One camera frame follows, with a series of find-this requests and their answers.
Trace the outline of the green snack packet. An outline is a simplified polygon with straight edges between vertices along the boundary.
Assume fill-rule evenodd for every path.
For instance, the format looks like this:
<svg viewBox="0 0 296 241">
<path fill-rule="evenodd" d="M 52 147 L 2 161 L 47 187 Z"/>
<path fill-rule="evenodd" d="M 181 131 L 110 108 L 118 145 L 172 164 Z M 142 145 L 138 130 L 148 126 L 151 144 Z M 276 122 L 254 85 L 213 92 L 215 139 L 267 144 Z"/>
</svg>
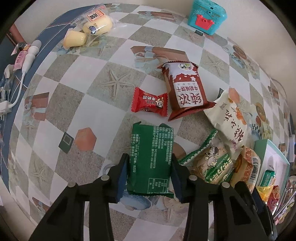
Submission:
<svg viewBox="0 0 296 241">
<path fill-rule="evenodd" d="M 129 194 L 174 197 L 169 189 L 173 143 L 174 129 L 164 123 L 159 126 L 133 124 L 127 178 Z"/>
</svg>

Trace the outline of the green white bun packet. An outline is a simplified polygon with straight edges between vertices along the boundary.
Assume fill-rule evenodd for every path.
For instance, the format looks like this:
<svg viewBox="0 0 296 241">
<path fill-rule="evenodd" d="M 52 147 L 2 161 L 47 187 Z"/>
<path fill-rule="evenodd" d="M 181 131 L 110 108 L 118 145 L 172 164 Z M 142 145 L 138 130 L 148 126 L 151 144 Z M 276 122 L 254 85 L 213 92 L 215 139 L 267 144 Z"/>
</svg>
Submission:
<svg viewBox="0 0 296 241">
<path fill-rule="evenodd" d="M 219 185 L 230 182 L 234 171 L 231 156 L 213 129 L 201 146 L 178 161 L 186 166 L 192 175 L 196 175 L 210 184 Z"/>
</svg>

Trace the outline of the orange barcode snack packet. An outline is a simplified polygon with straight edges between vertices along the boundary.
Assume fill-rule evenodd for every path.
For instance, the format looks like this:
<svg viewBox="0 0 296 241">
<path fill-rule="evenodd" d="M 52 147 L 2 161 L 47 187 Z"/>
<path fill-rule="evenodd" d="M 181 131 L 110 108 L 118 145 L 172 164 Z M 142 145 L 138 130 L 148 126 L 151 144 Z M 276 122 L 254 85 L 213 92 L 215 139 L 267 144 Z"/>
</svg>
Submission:
<svg viewBox="0 0 296 241">
<path fill-rule="evenodd" d="M 259 177 L 260 165 L 260 157 L 255 151 L 244 146 L 236 160 L 230 185 L 234 187 L 237 182 L 243 181 L 252 193 Z"/>
</svg>

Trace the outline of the small red candy packet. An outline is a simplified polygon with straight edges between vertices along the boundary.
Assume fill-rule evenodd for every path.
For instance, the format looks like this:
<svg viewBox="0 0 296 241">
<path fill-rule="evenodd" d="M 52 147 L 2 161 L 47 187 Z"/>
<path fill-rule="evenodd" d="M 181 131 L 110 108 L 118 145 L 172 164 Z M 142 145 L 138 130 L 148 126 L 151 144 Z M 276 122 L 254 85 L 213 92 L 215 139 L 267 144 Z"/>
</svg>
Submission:
<svg viewBox="0 0 296 241">
<path fill-rule="evenodd" d="M 131 111 L 136 113 L 146 111 L 168 116 L 168 94 L 153 95 L 136 87 L 133 94 Z"/>
</svg>

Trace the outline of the red cartoon snack packet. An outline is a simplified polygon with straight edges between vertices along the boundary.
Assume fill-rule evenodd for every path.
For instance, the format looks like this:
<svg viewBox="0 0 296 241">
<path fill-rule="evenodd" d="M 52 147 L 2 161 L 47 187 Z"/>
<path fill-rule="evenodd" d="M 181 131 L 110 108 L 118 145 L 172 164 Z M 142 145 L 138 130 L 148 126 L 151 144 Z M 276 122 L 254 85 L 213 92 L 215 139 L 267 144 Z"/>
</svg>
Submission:
<svg viewBox="0 0 296 241">
<path fill-rule="evenodd" d="M 279 199 L 280 199 L 280 188 L 278 185 L 274 185 L 273 190 L 267 202 L 267 206 L 269 207 L 271 212 L 274 212 L 276 210 Z"/>
</svg>

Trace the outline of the cream white snack packet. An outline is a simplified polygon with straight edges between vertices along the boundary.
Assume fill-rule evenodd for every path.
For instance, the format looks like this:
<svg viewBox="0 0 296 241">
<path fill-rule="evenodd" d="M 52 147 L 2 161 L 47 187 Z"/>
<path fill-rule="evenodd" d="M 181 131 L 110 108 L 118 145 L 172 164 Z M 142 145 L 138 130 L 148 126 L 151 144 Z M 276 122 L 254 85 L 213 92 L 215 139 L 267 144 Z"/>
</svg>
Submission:
<svg viewBox="0 0 296 241">
<path fill-rule="evenodd" d="M 253 108 L 234 88 L 229 88 L 215 100 L 215 106 L 204 113 L 218 130 L 231 159 L 236 161 L 243 147 L 253 148 L 251 119 Z"/>
</svg>

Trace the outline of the dark red biscuit packet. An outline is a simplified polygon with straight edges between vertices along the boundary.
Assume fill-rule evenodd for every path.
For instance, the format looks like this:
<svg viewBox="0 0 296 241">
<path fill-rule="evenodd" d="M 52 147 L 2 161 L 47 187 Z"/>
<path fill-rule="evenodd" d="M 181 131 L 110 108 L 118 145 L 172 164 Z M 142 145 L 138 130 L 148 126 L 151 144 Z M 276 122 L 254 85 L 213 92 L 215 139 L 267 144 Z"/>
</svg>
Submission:
<svg viewBox="0 0 296 241">
<path fill-rule="evenodd" d="M 198 66 L 189 61 L 168 61 L 159 66 L 170 99 L 172 112 L 168 121 L 204 111 L 215 106 L 207 100 Z"/>
</svg>

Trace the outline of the teal rimmed white box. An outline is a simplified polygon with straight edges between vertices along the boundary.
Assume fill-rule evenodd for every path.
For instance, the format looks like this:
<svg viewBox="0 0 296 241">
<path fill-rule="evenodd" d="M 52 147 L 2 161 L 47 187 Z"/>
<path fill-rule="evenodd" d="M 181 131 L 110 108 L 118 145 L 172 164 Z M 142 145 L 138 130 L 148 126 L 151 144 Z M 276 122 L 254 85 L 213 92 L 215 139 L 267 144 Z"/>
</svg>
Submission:
<svg viewBox="0 0 296 241">
<path fill-rule="evenodd" d="M 290 163 L 284 154 L 269 139 L 257 140 L 255 142 L 254 151 L 261 160 L 255 190 L 256 186 L 278 185 L 281 199 L 287 184 Z"/>
</svg>

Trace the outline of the checkered patterned tablecloth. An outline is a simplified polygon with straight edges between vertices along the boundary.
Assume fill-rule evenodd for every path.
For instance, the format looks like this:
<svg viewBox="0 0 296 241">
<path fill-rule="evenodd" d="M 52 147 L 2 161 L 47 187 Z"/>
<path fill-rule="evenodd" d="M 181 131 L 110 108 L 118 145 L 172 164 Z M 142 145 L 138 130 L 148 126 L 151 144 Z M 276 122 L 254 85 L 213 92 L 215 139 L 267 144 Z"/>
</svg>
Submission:
<svg viewBox="0 0 296 241">
<path fill-rule="evenodd" d="M 203 113 L 169 121 L 154 113 L 132 113 L 136 87 L 166 90 L 158 66 L 174 56 L 199 66 L 209 100 L 219 90 L 239 94 L 250 131 L 248 144 L 264 143 L 267 154 L 287 152 L 289 108 L 283 89 L 245 47 L 224 33 L 196 34 L 187 18 L 175 21 L 141 16 L 148 6 L 109 4 L 119 27 L 90 45 L 63 47 L 66 29 L 53 36 L 30 75 L 11 128 L 9 191 L 30 236 L 45 211 L 70 181 L 87 184 L 106 174 L 130 151 L 132 125 L 167 124 L 179 155 L 197 149 L 212 130 Z"/>
</svg>

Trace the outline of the white handheld device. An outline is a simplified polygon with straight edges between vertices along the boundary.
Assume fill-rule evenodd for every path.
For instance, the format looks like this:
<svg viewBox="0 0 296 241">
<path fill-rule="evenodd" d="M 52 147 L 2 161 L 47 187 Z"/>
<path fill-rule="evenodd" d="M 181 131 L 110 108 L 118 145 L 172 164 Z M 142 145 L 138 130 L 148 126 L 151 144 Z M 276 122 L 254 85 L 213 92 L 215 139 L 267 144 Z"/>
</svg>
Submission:
<svg viewBox="0 0 296 241">
<path fill-rule="evenodd" d="M 25 60 L 22 66 L 22 73 L 25 74 L 29 71 L 34 62 L 37 54 L 39 54 L 40 48 L 42 46 L 42 42 L 40 40 L 35 40 L 32 42 L 31 46 L 28 49 L 28 53 L 25 56 Z"/>
</svg>

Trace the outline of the pink small packet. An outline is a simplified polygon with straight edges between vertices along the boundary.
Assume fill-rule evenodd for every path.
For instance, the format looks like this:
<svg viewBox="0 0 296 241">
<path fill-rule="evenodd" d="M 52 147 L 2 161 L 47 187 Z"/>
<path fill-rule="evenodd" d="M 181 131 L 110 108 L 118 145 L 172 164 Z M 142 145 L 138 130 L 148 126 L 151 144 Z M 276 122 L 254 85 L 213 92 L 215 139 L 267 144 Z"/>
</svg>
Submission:
<svg viewBox="0 0 296 241">
<path fill-rule="evenodd" d="M 27 53 L 28 52 L 24 50 L 19 52 L 15 60 L 13 71 L 16 71 L 22 68 Z"/>
</svg>

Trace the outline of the teal toy box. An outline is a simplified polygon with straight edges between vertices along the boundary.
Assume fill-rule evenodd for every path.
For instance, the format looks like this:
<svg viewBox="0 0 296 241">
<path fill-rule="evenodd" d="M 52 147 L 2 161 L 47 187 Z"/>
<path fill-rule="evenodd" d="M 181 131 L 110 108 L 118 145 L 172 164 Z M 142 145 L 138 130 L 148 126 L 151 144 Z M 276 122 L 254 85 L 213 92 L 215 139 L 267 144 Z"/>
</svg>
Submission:
<svg viewBox="0 0 296 241">
<path fill-rule="evenodd" d="M 222 6 L 209 0 L 195 0 L 188 17 L 188 25 L 211 36 L 226 19 L 227 13 Z"/>
</svg>

